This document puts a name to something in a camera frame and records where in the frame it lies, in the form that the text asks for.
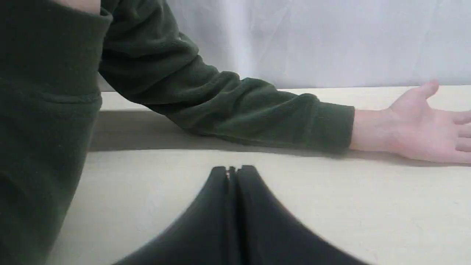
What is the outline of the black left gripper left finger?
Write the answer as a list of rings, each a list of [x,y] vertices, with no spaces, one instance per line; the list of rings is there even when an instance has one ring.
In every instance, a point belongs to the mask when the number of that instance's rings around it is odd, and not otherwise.
[[[234,222],[227,169],[215,167],[186,211],[118,265],[234,265]]]

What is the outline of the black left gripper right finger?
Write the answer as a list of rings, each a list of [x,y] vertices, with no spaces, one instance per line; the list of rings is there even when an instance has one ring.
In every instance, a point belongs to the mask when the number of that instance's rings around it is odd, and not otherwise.
[[[313,233],[267,187],[254,166],[235,176],[241,240],[249,265],[363,265]]]

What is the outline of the dark green sleeved forearm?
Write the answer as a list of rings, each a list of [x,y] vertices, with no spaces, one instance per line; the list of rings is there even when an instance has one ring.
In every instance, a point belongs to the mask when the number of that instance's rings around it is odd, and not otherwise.
[[[165,0],[103,0],[113,21],[99,72],[129,101],[182,129],[250,145],[341,153],[354,108],[205,64]]]

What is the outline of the open bare human hand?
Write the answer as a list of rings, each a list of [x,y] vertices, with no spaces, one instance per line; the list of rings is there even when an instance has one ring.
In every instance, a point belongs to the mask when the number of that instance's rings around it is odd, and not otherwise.
[[[382,110],[355,110],[350,149],[404,158],[469,164],[470,111],[445,111],[427,100],[439,89],[428,82],[409,89]]]

